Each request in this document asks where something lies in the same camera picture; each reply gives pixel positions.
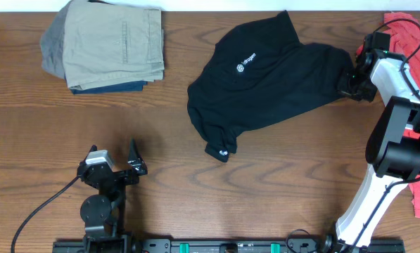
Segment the black polo shirt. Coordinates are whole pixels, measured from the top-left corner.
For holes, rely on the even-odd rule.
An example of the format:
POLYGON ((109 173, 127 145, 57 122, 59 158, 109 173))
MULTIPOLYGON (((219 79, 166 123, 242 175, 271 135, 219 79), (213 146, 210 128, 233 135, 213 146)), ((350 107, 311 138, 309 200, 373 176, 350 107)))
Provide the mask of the black polo shirt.
POLYGON ((236 26, 216 44, 187 89, 192 125, 205 152, 227 162, 237 138, 338 100, 354 70, 350 54, 300 42, 287 11, 236 26))

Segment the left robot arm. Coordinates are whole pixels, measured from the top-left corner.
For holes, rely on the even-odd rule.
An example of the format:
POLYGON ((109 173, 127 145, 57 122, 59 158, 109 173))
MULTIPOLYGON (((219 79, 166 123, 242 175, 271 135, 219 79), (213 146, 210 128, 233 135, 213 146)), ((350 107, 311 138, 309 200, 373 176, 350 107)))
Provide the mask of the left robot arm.
POLYGON ((135 140, 129 144, 129 169, 113 171, 114 161, 107 150, 94 145, 77 168, 78 178, 98 190, 80 207, 84 222, 85 252, 141 252, 142 246, 125 230, 126 187, 139 183, 148 169, 135 140))

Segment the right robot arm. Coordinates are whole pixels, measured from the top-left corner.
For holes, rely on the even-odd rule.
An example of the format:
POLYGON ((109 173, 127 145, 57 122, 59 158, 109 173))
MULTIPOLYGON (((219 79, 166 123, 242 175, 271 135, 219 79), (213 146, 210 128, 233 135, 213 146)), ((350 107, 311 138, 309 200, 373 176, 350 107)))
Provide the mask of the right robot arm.
POLYGON ((420 181, 420 88, 407 59, 387 50, 365 50, 353 78, 357 89, 378 91, 385 108, 367 142, 364 180, 335 224, 331 252, 367 252, 392 201, 420 181))

